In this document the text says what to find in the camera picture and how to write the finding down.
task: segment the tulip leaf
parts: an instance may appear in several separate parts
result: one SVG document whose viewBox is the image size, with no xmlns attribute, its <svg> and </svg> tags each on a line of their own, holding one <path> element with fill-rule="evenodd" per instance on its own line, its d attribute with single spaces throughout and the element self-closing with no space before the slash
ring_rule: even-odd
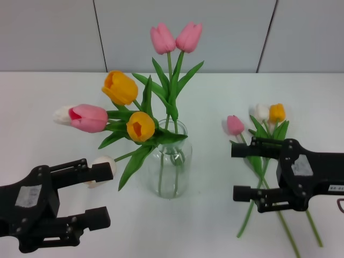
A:
<svg viewBox="0 0 344 258">
<path fill-rule="evenodd" d="M 100 144 L 100 146 L 98 147 L 98 149 L 102 149 L 112 143 L 114 143 L 115 141 L 118 141 L 119 139 L 123 138 L 124 135 L 118 132 L 113 132 L 110 134 L 110 136 L 106 137 L 104 139 L 104 141 L 102 141 L 102 143 Z"/>
<path fill-rule="evenodd" d="M 137 80 L 139 80 L 141 83 L 143 83 L 144 85 L 147 84 L 148 78 L 140 75 L 140 74 L 132 74 Z M 157 84 L 156 82 L 152 81 L 152 92 L 154 92 L 159 98 L 167 98 L 167 91 L 164 90 L 163 87 L 161 87 L 159 84 Z"/>
<path fill-rule="evenodd" d="M 249 129 L 248 131 L 249 131 L 253 136 L 256 136 L 256 131 L 255 131 L 255 130 Z"/>
<path fill-rule="evenodd" d="M 159 144 L 173 144 L 177 141 L 182 141 L 188 137 L 185 134 L 175 134 L 167 129 L 163 129 L 160 127 L 157 130 L 155 130 L 154 136 L 156 142 Z"/>
<path fill-rule="evenodd" d="M 123 121 L 128 122 L 131 115 L 134 114 L 136 111 L 128 110 L 128 111 L 119 111 L 119 110 L 113 110 L 113 111 L 107 111 L 107 118 L 109 119 L 121 119 Z"/>
<path fill-rule="evenodd" d="M 283 141 L 285 139 L 286 136 L 286 132 L 288 130 L 288 126 L 289 126 L 289 121 L 287 121 L 282 127 L 280 132 L 278 133 L 278 135 L 276 135 L 277 140 Z"/>
<path fill-rule="evenodd" d="M 151 76 L 149 76 L 145 89 L 144 89 L 141 107 L 142 107 L 143 112 L 146 112 L 151 118 L 154 118 L 153 111 L 152 111 L 152 77 Z"/>
<path fill-rule="evenodd" d="M 193 68 L 191 68 L 190 71 L 187 72 L 187 74 L 185 74 L 179 81 L 178 81 L 178 88 L 177 88 L 177 96 L 179 95 L 179 93 L 182 91 L 182 89 L 184 88 L 184 86 L 187 84 L 187 82 L 195 75 L 195 73 L 202 67 L 204 61 L 202 61 L 201 63 L 199 63 L 198 65 L 194 66 Z"/>
<path fill-rule="evenodd" d="M 171 109 L 169 110 L 169 114 L 171 115 L 173 121 L 176 121 L 178 119 L 178 109 L 177 109 L 177 105 L 176 105 L 177 82 L 178 82 L 178 77 L 177 77 L 177 74 L 175 74 L 172 76 L 171 92 L 170 92 L 170 96 L 168 98 L 168 103 L 171 105 Z"/>
<path fill-rule="evenodd" d="M 121 106 L 116 104 L 115 102 L 112 101 L 112 104 L 119 110 L 119 111 L 128 111 L 129 109 L 126 108 L 126 106 Z"/>
<path fill-rule="evenodd" d="M 137 151 L 131 156 L 127 166 L 124 169 L 122 177 L 119 180 L 118 191 L 120 191 L 129 178 L 138 171 L 143 165 L 145 158 L 154 150 L 155 146 L 142 145 Z"/>
<path fill-rule="evenodd" d="M 175 66 L 175 68 L 173 70 L 173 76 L 177 75 L 177 81 L 178 81 L 178 78 L 179 78 L 179 73 L 181 72 L 183 57 L 184 57 L 184 51 L 181 51 L 181 53 L 179 54 L 176 66 Z"/>
<path fill-rule="evenodd" d="M 106 125 L 105 131 L 112 131 L 112 132 L 126 132 L 127 125 L 125 121 L 114 121 L 111 124 Z"/>
<path fill-rule="evenodd" d="M 251 117 L 251 120 L 252 120 L 254 126 L 257 129 L 257 132 L 258 132 L 258 128 L 260 130 L 260 134 L 257 135 L 257 133 L 256 133 L 256 136 L 257 137 L 262 137 L 262 138 L 269 138 L 268 137 L 268 133 L 265 131 L 264 127 L 257 121 L 257 119 L 255 119 L 254 116 L 250 116 L 250 117 Z"/>
<path fill-rule="evenodd" d="M 162 71 L 162 68 L 161 66 L 155 61 L 154 58 L 152 58 L 152 63 L 153 63 L 153 66 L 155 68 L 155 71 L 159 77 L 159 80 L 161 82 L 161 86 L 164 88 L 164 90 L 166 92 L 169 92 L 169 80 L 167 78 L 167 76 L 165 75 L 165 73 Z"/>
</svg>

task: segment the tulip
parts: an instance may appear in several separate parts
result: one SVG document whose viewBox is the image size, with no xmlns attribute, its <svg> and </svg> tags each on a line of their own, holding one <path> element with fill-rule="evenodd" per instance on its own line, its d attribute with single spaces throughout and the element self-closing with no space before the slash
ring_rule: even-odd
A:
<svg viewBox="0 0 344 258">
<path fill-rule="evenodd" d="M 245 129 L 243 126 L 243 123 L 236 116 L 227 117 L 227 127 L 228 127 L 229 133 L 232 135 L 239 135 Z"/>
<path fill-rule="evenodd" d="M 270 107 L 269 119 L 273 123 L 282 122 L 285 119 L 285 112 L 282 104 L 276 104 Z"/>
<path fill-rule="evenodd" d="M 102 88 L 117 105 L 130 105 L 138 96 L 136 83 L 121 71 L 111 71 L 107 75 Z"/>
<path fill-rule="evenodd" d="M 151 28 L 150 38 L 155 51 L 160 55 L 172 52 L 176 48 L 176 42 L 164 23 L 159 23 L 157 28 Z"/>
<path fill-rule="evenodd" d="M 89 165 L 89 168 L 92 168 L 92 166 L 94 164 L 106 163 L 106 162 L 108 162 L 110 164 L 112 174 L 113 174 L 113 176 L 115 176 L 116 171 L 117 171 L 116 162 L 113 160 L 113 158 L 106 156 L 106 155 L 95 159 L 94 162 L 92 162 L 91 165 Z M 98 187 L 101 184 L 104 184 L 106 182 L 108 182 L 108 181 L 96 182 L 93 180 L 93 181 L 85 182 L 85 184 L 88 184 L 88 188 L 94 188 L 94 187 Z"/>
<path fill-rule="evenodd" d="M 187 53 L 193 52 L 202 33 L 202 23 L 195 25 L 189 22 L 176 39 L 176 46 Z"/>
<path fill-rule="evenodd" d="M 144 112 L 135 112 L 127 123 L 127 132 L 133 141 L 144 142 L 155 132 L 154 121 Z"/>
<path fill-rule="evenodd" d="M 63 106 L 53 115 L 57 124 L 69 125 L 88 133 L 104 130 L 108 122 L 106 110 L 99 106 L 81 104 L 79 106 Z"/>
<path fill-rule="evenodd" d="M 254 110 L 254 117 L 259 121 L 260 123 L 263 122 L 263 120 L 267 121 L 269 119 L 269 107 L 263 104 L 257 104 L 255 110 Z"/>
</svg>

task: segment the white table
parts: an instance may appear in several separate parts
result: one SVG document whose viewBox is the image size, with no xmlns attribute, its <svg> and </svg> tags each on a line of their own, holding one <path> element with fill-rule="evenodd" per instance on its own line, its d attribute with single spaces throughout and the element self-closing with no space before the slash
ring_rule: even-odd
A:
<svg viewBox="0 0 344 258">
<path fill-rule="evenodd" d="M 97 150 L 108 132 L 87 134 L 52 122 L 52 113 L 62 105 L 88 103 L 112 109 L 101 92 L 105 77 L 105 73 L 0 73 L 1 185 L 21 180 L 41 164 L 83 157 L 91 162 L 100 155 L 117 157 L 134 150 L 135 144 L 127 140 Z M 257 178 L 243 159 L 230 158 L 232 137 L 221 124 L 235 114 L 253 128 L 250 106 L 283 103 L 290 120 L 288 137 L 313 151 L 344 152 L 343 83 L 344 74 L 196 75 L 177 100 L 193 145 L 191 185 L 181 198 L 156 197 L 137 175 L 118 192 L 126 165 L 120 161 L 112 182 L 95 189 L 79 184 L 60 190 L 59 216 L 107 206 L 110 228 L 86 230 L 78 247 L 39 249 L 26 255 L 19 252 L 15 238 L 1 238 L 1 257 L 294 257 L 273 212 L 259 214 L 255 207 L 244 235 L 235 237 L 248 203 L 232 200 L 233 185 L 256 186 Z M 142 92 L 143 85 L 138 86 Z M 155 96 L 153 110 L 155 117 L 165 118 Z M 277 186 L 275 171 L 273 161 L 267 172 L 272 187 Z M 318 196 L 310 201 L 324 248 L 317 246 L 304 213 L 283 212 L 303 258 L 343 256 L 344 214 L 337 198 Z"/>
</svg>

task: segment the vase rim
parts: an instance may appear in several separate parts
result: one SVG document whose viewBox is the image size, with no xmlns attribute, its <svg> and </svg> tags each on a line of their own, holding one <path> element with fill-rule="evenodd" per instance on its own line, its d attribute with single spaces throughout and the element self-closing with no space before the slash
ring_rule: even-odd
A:
<svg viewBox="0 0 344 258">
<path fill-rule="evenodd" d="M 159 126 L 161 126 L 162 128 L 164 128 L 165 124 L 166 124 L 167 119 L 162 119 L 159 121 Z M 174 121 L 170 118 L 168 120 L 168 123 L 173 124 Z M 184 134 L 184 135 L 188 135 L 188 130 L 187 127 L 180 121 L 177 119 L 177 125 L 179 128 L 181 128 L 183 130 L 183 132 L 178 132 L 178 134 Z"/>
</svg>

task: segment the glass vase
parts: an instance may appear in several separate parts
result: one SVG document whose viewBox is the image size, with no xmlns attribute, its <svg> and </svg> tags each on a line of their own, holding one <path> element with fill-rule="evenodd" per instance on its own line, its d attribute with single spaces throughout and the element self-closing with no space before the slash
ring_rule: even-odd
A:
<svg viewBox="0 0 344 258">
<path fill-rule="evenodd" d="M 161 128 L 188 135 L 186 126 L 170 119 L 159 121 Z M 145 183 L 159 197 L 172 199 L 185 192 L 189 184 L 192 146 L 188 138 L 173 144 L 159 145 L 146 159 Z"/>
</svg>

